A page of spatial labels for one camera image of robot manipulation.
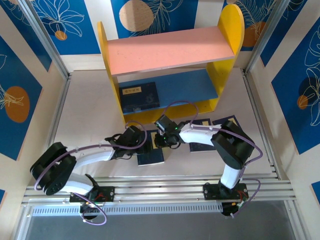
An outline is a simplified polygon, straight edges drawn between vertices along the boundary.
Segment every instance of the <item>yellow label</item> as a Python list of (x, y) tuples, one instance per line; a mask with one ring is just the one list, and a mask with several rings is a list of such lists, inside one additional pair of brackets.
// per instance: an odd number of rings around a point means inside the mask
[(141, 87), (140, 86), (122, 89), (122, 94), (123, 95), (136, 94), (136, 93), (141, 93)]
[(151, 141), (152, 141), (152, 148), (157, 149), (156, 144), (155, 144), (155, 138), (156, 138), (157, 132), (151, 132)]
[(232, 121), (235, 125), (237, 125), (237, 126), (238, 126), (238, 124), (237, 124), (237, 122), (236, 122), (236, 120), (235, 120), (235, 118), (234, 118), (234, 117), (229, 118), (228, 120), (229, 120), (229, 121)]

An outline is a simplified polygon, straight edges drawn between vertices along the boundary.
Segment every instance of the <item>white wall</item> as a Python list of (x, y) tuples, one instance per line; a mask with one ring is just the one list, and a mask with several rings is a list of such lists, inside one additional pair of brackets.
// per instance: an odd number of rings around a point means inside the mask
[[(91, 24), (99, 44), (97, 22), (102, 21), (108, 40), (118, 39), (116, 23), (111, 0), (84, 0)], [(216, 26), (222, 11), (224, 0), (198, 0), (195, 16), (195, 28)], [(240, 52), (235, 63), (236, 67), (245, 68), (249, 62), (251, 51)], [(104, 70), (105, 65), (101, 54), (62, 55), (69, 72), (75, 70)]]
[(266, 67), (259, 59), (252, 70), (274, 145), (291, 180), (312, 239), (320, 237), (320, 205), (311, 184), (320, 181), (320, 145), (299, 155), (271, 82), (320, 17), (319, 0), (308, 0)]
[(7, 240), (12, 234), (26, 186), (32, 177), (29, 169), (47, 147), (45, 144), (65, 80), (54, 64), (51, 64), (49, 72), (45, 70), (1, 7), (0, 22), (0, 36), (42, 86), (18, 160), (0, 154), (0, 189), (7, 193), (0, 209), (0, 239)]

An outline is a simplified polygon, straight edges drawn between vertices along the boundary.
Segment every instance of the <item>pink shelf board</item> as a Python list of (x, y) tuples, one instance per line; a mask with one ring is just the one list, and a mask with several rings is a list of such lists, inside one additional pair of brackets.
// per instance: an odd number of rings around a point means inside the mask
[(110, 40), (108, 54), (113, 76), (235, 57), (217, 26)]

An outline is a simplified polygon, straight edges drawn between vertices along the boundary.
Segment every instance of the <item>white robotic arm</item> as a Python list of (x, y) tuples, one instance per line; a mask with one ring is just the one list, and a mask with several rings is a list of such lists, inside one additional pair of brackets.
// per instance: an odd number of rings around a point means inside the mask
[[(228, 196), (231, 196), (233, 189), (240, 180), (245, 162), (254, 149), (252, 144), (248, 143), (252, 140), (238, 126), (231, 121), (227, 121), (223, 125), (213, 126), (194, 125), (189, 122), (181, 122), (177, 125), (165, 115), (162, 115), (155, 122), (155, 125), (159, 128), (159, 133), (156, 134), (154, 140), (158, 148), (185, 143), (215, 146), (225, 162), (223, 175), (218, 186), (221, 194), (216, 194), (216, 200), (227, 199)], [(96, 195), (99, 192), (97, 190), (99, 186), (93, 178), (87, 174), (76, 174), (73, 170), (100, 161), (122, 158), (124, 155), (132, 156), (147, 153), (152, 149), (152, 143), (140, 144), (145, 137), (145, 132), (135, 126), (130, 126), (123, 134), (106, 138), (106, 144), (102, 144), (103, 147), (96, 148), (98, 150), (82, 152), (77, 159), (75, 156), (68, 154), (66, 147), (60, 142), (56, 142), (31, 167), (30, 172), (39, 182), (46, 195), (52, 195), (59, 191), (85, 196), (89, 194), (91, 196), (94, 192)], [(49, 165), (62, 155), (65, 156), (46, 171)]]

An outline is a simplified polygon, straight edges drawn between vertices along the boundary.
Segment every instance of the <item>blue shelf board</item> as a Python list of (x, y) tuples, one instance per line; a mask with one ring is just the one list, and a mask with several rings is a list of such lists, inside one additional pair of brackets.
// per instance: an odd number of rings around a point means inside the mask
[(218, 98), (216, 89), (206, 69), (121, 82), (119, 83), (119, 87), (126, 88), (151, 82), (155, 82), (160, 102), (160, 107), (152, 109), (163, 109), (175, 101), (187, 100), (195, 103)]

